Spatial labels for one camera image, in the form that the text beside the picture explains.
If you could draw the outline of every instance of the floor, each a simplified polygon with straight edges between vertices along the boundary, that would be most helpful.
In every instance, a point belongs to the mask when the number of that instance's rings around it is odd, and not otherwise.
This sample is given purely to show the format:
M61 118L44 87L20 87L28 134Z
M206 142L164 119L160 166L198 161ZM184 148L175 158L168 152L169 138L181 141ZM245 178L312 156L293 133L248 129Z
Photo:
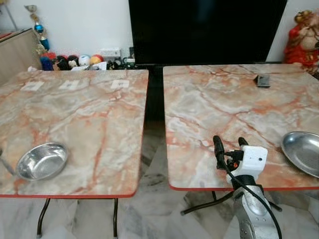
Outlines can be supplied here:
M225 193L217 192L217 197ZM268 200L286 239L319 238L319 193L272 192ZM145 127L141 179L134 197L119 200L119 239L234 239L239 237L233 201L180 215L212 201L211 192L178 192L168 186L163 124ZM44 199L0 199L0 239L35 239ZM113 238L113 200L52 199L43 220L43 239Z

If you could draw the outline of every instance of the metal plate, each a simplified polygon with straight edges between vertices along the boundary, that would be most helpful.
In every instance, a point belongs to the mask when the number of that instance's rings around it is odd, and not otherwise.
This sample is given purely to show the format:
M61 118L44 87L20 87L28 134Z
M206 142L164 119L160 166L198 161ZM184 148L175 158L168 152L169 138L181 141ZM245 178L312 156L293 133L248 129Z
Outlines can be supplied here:
M52 178L64 168L67 156L67 149L62 144L41 144L19 160L15 171L28 181Z
M287 133L282 149L296 167L319 178L319 135L302 131Z

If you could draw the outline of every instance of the television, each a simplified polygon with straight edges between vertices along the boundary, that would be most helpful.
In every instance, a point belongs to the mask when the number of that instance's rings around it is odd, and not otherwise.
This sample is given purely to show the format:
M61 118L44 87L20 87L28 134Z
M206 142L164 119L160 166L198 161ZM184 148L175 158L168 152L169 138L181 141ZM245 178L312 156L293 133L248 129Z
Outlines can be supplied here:
M129 0L138 65L266 61L287 0Z

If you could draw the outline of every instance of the white wall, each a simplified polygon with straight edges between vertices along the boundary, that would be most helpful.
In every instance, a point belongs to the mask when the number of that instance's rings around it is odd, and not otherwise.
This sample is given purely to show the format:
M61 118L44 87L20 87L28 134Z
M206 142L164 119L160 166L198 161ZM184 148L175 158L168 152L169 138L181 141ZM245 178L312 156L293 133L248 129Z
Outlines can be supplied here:
M312 10L319 8L319 0L288 0L283 17L279 24L273 44L270 48L267 61L282 61L284 49L288 41L290 29L296 26L295 15L302 10Z
M9 0L8 7L18 28L33 27L23 5L35 4L41 23L48 30L52 51L58 54L95 54L103 47L121 47L128 55L133 45L128 0ZM294 16L304 9L315 10L319 0L288 0L269 52L268 61L281 61ZM5 9L0 29L13 28Z

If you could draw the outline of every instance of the marble table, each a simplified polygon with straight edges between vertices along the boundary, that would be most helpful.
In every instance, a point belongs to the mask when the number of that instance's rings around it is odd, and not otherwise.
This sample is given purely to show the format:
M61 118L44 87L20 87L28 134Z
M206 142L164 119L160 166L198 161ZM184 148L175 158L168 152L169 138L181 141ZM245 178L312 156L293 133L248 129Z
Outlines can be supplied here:
M257 88L257 74L271 87ZM238 137L268 149L257 180L265 190L319 189L319 179L290 164L281 140L290 131L319 133L319 82L294 65L164 67L168 177L172 189L232 190L216 169L212 138L225 150L239 149Z
M35 90L28 82L42 85ZM0 88L3 159L15 169L28 150L50 141L65 144L69 157L58 176L32 182L11 176L0 163L0 197L133 196L147 85L146 70L40 71L12 78Z

